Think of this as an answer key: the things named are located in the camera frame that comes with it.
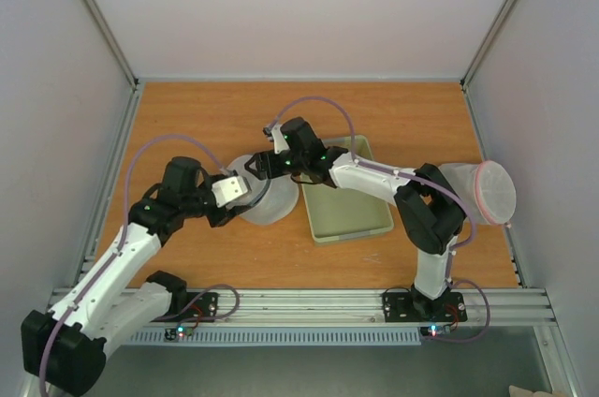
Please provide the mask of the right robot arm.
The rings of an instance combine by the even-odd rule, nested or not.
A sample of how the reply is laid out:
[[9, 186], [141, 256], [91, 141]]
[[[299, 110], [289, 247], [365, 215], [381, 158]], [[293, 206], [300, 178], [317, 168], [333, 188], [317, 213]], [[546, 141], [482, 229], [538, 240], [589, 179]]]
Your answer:
[[432, 164], [402, 169], [367, 160], [352, 149], [327, 146], [301, 117], [264, 130], [273, 148], [253, 154], [244, 169], [259, 180], [307, 176], [314, 184], [349, 189], [398, 210], [417, 250], [410, 294], [416, 313], [431, 320], [446, 308], [450, 256], [466, 219], [465, 205]]

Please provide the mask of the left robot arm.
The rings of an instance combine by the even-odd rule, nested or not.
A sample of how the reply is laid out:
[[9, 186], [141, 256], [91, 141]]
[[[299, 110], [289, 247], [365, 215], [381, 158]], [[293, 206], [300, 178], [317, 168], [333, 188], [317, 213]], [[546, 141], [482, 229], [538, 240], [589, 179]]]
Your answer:
[[162, 180], [125, 210], [116, 238], [84, 278], [50, 310], [34, 310], [22, 322], [23, 365], [38, 377], [40, 394], [47, 395], [49, 386], [85, 394], [136, 331], [154, 320], [183, 317], [186, 284], [166, 272], [151, 276], [130, 297], [121, 295], [185, 220], [204, 217], [221, 227], [235, 215], [231, 203], [248, 192], [236, 173], [210, 175], [196, 159], [172, 158]]

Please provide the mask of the white mesh laundry bag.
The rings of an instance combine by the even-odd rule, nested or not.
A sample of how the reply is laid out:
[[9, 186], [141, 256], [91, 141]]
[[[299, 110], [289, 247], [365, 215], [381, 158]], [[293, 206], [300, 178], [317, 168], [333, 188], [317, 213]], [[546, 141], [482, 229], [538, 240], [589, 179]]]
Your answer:
[[239, 209], [242, 206], [249, 206], [250, 209], [241, 214], [242, 219], [258, 226], [274, 224], [288, 216], [296, 207], [300, 196], [299, 186], [288, 176], [257, 179], [244, 167], [250, 158], [249, 154], [239, 156], [227, 167], [228, 170], [244, 178], [250, 192], [226, 207]]

